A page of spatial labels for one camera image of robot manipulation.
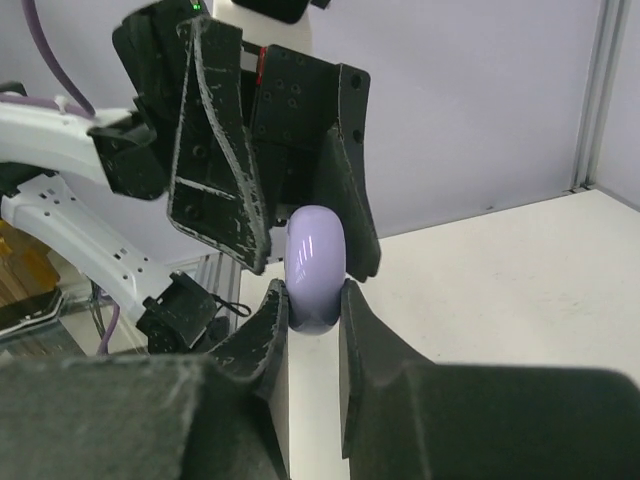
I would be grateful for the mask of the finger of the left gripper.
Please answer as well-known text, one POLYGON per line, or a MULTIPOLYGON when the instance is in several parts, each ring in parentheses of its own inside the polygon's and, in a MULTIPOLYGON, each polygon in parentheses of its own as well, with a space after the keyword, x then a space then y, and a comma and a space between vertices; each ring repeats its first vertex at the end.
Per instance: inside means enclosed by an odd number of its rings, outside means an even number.
POLYGON ((266 201, 243 122, 242 31, 211 17, 178 27, 186 67, 167 214, 180 232, 255 274, 271 251, 266 201))
POLYGON ((346 242, 346 270, 364 282, 378 273, 381 247, 366 191, 364 133, 370 76, 336 66, 335 106, 314 177, 314 202, 336 213, 346 242))

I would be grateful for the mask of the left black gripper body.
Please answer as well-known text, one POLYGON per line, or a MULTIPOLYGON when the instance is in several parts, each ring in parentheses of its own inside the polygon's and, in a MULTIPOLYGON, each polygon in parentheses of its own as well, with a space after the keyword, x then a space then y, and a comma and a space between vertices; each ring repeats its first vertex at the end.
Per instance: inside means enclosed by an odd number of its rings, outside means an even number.
POLYGON ((311 200, 312 179, 335 106, 336 66, 245 25, 210 14, 200 1, 156 1, 128 14, 112 43, 134 87, 134 110, 114 129, 112 187, 121 195, 169 197, 186 67, 181 23, 211 17, 242 31, 241 102, 266 201, 269 231, 311 200))

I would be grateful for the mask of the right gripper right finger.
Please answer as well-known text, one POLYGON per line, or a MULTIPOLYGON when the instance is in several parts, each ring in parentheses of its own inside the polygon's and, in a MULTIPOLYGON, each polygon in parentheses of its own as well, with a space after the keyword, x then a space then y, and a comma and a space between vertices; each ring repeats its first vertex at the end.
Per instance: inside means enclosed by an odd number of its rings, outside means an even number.
POLYGON ((639 389, 606 369, 437 364, 341 290, 342 456, 354 479, 635 479, 639 389))

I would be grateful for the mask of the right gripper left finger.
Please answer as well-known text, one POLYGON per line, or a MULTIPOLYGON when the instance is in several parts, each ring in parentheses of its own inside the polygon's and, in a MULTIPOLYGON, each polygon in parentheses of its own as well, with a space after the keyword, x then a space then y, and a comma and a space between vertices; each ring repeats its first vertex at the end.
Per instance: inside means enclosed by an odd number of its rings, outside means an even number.
POLYGON ((211 351, 11 359, 5 479, 285 479, 289 299, 273 280, 211 351))

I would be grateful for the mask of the purple earbud charging case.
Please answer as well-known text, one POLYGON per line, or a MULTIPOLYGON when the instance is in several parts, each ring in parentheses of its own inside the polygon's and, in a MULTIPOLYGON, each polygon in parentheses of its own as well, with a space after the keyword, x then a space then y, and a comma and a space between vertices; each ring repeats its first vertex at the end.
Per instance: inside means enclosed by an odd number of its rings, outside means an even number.
POLYGON ((322 335, 340 317, 340 295, 346 276, 346 242, 334 211, 303 206, 291 216, 284 257, 290 327, 302 334, 322 335))

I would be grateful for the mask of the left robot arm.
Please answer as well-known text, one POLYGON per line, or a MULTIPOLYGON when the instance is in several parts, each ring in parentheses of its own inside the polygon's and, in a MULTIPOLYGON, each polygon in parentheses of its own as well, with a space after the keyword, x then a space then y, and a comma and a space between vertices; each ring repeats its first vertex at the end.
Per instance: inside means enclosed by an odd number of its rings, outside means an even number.
POLYGON ((306 53, 304 1, 247 1, 263 40, 201 1, 157 1, 127 15, 113 46, 133 109, 95 109, 74 85, 36 99, 1 87, 1 217, 57 251, 115 301, 153 353, 205 350, 219 297, 151 260, 71 191, 74 174, 121 197, 167 198, 180 232, 254 274, 285 227, 285 304, 301 333, 341 317, 346 277, 365 281, 381 248, 365 180, 370 75, 306 53))

